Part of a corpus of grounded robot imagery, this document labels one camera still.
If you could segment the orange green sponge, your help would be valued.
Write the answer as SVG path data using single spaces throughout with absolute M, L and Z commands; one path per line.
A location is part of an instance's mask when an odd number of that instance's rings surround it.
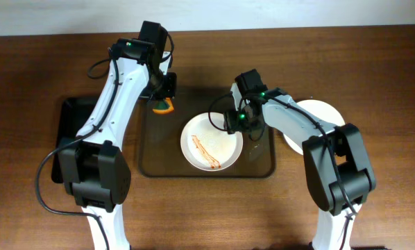
M 171 98 L 167 97 L 162 100 L 156 101 L 153 112 L 159 115 L 166 115 L 172 113 L 174 111 L 174 107 L 171 101 Z

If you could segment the white plate top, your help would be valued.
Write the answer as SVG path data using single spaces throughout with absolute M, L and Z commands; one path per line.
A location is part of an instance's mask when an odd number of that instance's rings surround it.
M 185 159 L 205 172 L 220 172 L 231 167 L 239 158 L 244 139 L 240 132 L 220 131 L 224 123 L 221 113 L 201 113 L 191 118 L 180 136 L 180 148 Z

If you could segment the white plate bottom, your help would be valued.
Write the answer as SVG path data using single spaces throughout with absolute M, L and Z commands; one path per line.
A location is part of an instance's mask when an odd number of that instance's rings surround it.
M 302 100 L 297 102 L 297 105 L 306 110 L 307 112 L 311 113 L 313 116 L 328 122 L 335 124 L 337 126 L 343 126 L 345 124 L 345 121 L 340 114 L 340 112 L 331 106 L 330 104 L 314 100 L 314 99 L 308 99 L 308 100 Z M 298 132 L 297 130 L 300 130 L 301 127 L 297 125 L 296 123 L 289 122 L 288 123 L 288 129 L 287 133 L 282 132 L 284 139 L 286 143 L 298 154 L 303 155 L 302 147 L 300 146 L 303 142 L 302 140 L 292 140 L 291 135 L 296 135 Z

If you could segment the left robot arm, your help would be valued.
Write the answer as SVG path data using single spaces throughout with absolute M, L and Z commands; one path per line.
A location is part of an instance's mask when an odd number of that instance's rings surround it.
M 137 100 L 170 100 L 171 52 L 149 58 L 110 53 L 107 80 L 73 139 L 62 139 L 58 160 L 67 194 L 81 207 L 95 249 L 129 249 L 123 202 L 131 173 L 122 146 Z

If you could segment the white plate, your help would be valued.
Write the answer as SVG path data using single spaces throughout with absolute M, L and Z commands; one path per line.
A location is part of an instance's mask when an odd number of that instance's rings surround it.
M 307 112 L 311 113 L 313 116 L 328 122 L 335 124 L 337 126 L 343 126 L 345 124 L 345 121 L 340 114 L 340 112 L 331 106 L 330 104 L 314 100 L 314 99 L 308 99 L 308 100 L 302 100 L 297 102 L 297 105 L 306 110 Z M 297 125 L 296 123 L 289 122 L 288 123 L 288 129 L 287 133 L 282 132 L 284 139 L 286 143 L 298 154 L 303 155 L 302 147 L 300 146 L 303 142 L 302 140 L 292 140 L 291 135 L 296 135 L 298 132 L 297 130 L 300 130 L 301 127 Z
M 244 139 L 240 132 L 220 131 L 224 123 L 221 113 L 201 113 L 191 118 L 180 136 L 180 148 L 185 159 L 205 172 L 220 172 L 231 167 L 239 158 Z

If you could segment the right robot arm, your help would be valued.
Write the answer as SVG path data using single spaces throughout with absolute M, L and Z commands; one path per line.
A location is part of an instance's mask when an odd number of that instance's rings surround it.
M 356 216 L 377 181 L 359 129 L 337 126 L 301 108 L 280 88 L 232 84 L 234 108 L 225 112 L 228 133 L 274 128 L 303 151 L 307 189 L 319 208 L 310 249 L 349 249 Z

